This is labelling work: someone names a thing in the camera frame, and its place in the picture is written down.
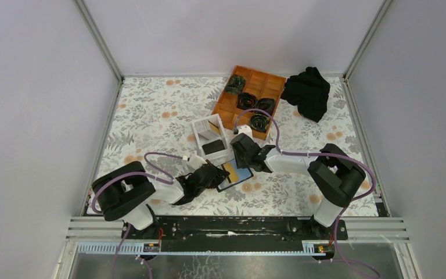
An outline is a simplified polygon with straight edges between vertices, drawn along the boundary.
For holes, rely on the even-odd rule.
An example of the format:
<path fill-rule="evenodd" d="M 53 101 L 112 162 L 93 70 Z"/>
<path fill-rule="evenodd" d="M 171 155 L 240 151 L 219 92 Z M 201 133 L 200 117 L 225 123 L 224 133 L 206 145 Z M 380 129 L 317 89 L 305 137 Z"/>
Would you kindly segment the white plastic card box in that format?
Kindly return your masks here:
<path fill-rule="evenodd" d="M 196 119 L 190 124 L 196 138 L 197 153 L 213 164 L 233 159 L 225 128 L 218 114 Z"/>

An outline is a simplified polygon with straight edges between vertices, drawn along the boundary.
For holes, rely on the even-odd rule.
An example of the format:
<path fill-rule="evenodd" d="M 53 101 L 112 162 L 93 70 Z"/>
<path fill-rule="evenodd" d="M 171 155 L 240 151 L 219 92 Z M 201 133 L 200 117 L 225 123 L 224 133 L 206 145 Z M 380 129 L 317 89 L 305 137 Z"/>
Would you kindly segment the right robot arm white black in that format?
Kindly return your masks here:
<path fill-rule="evenodd" d="M 310 175 L 323 195 L 310 223 L 310 232 L 317 239 L 332 233 L 333 223 L 354 200 L 366 175 L 372 174 L 366 165 L 347 156 L 335 144 L 326 144 L 315 153 L 287 151 L 276 145 L 260 147 L 248 135 L 238 134 L 231 147 L 238 168 Z"/>

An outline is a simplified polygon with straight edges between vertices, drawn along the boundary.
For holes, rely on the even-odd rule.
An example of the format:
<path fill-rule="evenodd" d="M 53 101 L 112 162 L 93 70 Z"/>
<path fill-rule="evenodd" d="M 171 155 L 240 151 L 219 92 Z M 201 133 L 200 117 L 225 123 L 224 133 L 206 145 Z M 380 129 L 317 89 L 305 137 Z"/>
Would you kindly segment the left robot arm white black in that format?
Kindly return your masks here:
<path fill-rule="evenodd" d="M 131 162 L 97 179 L 91 185 L 92 210 L 106 221 L 122 220 L 144 239 L 157 231 L 152 199 L 178 206 L 192 202 L 206 189 L 215 189 L 230 173 L 209 162 L 194 172 L 165 180 L 145 172 L 139 161 Z"/>

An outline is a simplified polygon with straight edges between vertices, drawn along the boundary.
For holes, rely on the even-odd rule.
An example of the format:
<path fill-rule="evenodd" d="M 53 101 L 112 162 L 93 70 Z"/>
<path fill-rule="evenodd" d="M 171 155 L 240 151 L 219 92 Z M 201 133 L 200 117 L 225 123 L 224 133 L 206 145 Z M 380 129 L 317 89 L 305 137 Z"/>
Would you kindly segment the black leather card holder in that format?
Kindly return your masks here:
<path fill-rule="evenodd" d="M 246 180 L 249 180 L 254 176 L 250 168 L 238 168 L 235 159 L 227 161 L 218 166 L 220 169 L 227 171 L 229 176 L 217 186 L 217 191 L 225 191 L 237 184 L 240 184 Z"/>

